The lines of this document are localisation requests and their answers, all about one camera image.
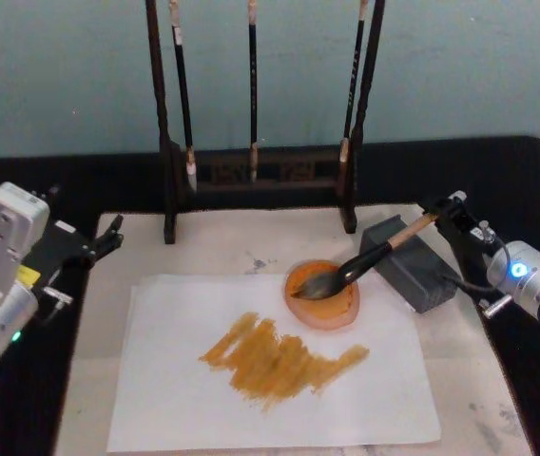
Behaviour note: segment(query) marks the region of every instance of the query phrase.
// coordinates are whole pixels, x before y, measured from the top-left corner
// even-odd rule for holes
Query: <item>cable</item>
[[[491,285],[490,287],[484,287],[481,285],[475,285],[474,283],[468,282],[465,279],[460,278],[460,277],[452,277],[450,275],[445,275],[445,274],[441,274],[440,276],[445,278],[446,280],[449,280],[455,283],[462,289],[468,289],[468,290],[471,290],[474,292],[480,292],[480,293],[493,293],[497,291],[498,287],[502,285],[504,281],[507,280],[507,277],[509,276],[509,267],[511,265],[511,254],[509,253],[509,249],[507,248],[507,245],[499,236],[496,236],[495,240],[500,245],[500,248],[505,252],[505,256],[507,259],[507,262],[505,264],[505,274],[503,275],[500,282],[498,282],[496,285]]]

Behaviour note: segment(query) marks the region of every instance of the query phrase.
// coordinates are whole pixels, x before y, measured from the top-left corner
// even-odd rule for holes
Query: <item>robotic arm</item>
[[[492,318],[514,303],[540,323],[540,252],[521,240],[503,242],[485,221],[477,220],[465,206],[466,195],[421,204],[438,214],[438,232],[450,243],[461,269],[485,271],[486,283],[452,280]]]
[[[69,266],[89,269],[121,247],[122,216],[88,240],[75,228],[50,218],[44,197],[11,184],[0,185],[0,358],[23,328],[51,301],[50,315],[71,303],[52,287]]]

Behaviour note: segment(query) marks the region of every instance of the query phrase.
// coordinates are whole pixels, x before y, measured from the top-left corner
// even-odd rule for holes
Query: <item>table surface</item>
[[[191,213],[179,215],[178,243],[170,246],[163,243],[164,217],[126,215],[123,247],[90,274],[55,455],[106,454],[130,289],[143,277],[284,274],[294,263],[313,257],[343,261],[357,252],[364,227],[395,214],[409,222],[419,215],[419,208],[358,208],[361,229],[351,236],[343,234],[335,209]],[[99,229],[105,230],[111,218],[103,215]],[[458,270],[450,247],[434,227],[420,236]],[[442,427],[440,441],[408,446],[191,454],[531,454],[473,302],[458,292],[442,306],[415,314],[415,324]]]

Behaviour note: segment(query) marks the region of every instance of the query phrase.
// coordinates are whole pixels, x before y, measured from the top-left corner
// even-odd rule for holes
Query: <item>light blue wall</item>
[[[246,0],[181,3],[195,146],[247,146]],[[261,145],[337,143],[358,1],[258,3]],[[159,16],[183,143],[167,1]],[[154,150],[146,39],[143,1],[0,0],[0,156]],[[365,131],[540,136],[540,0],[387,0]]]

